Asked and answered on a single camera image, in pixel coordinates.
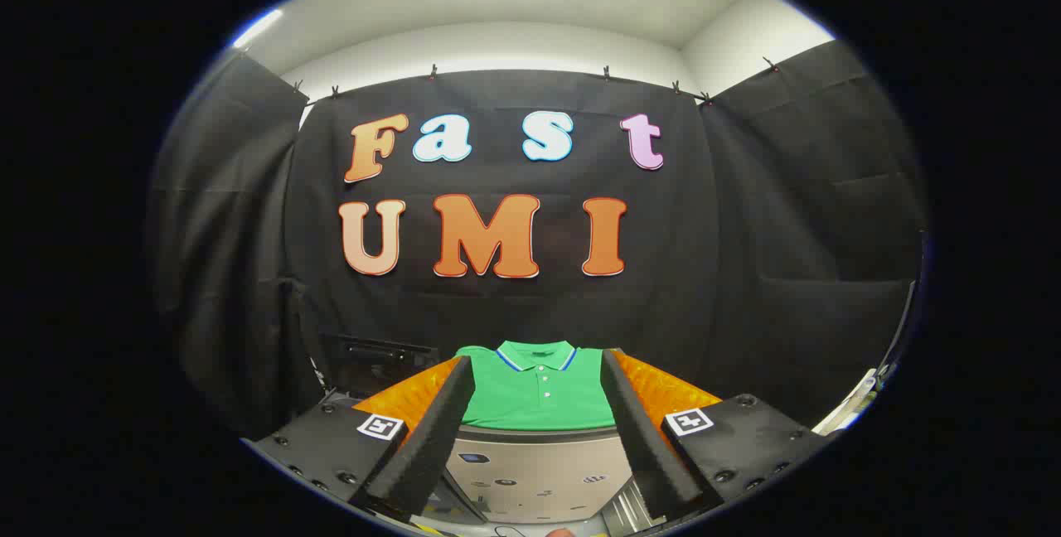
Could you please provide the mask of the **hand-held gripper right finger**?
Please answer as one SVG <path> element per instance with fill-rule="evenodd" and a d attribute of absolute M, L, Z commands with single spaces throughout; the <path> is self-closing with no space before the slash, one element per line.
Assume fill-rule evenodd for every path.
<path fill-rule="evenodd" d="M 829 439 L 753 394 L 721 399 L 621 351 L 601 385 L 647 512 L 679 520 L 788 477 Z"/>

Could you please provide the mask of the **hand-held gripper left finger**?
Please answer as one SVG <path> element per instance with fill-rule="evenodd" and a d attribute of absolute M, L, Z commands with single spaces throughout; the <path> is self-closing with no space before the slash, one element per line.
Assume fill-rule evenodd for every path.
<path fill-rule="evenodd" d="M 332 391 L 247 446 L 326 498 L 406 520 L 443 477 L 474 389 L 470 357 L 454 357 L 361 401 Z"/>

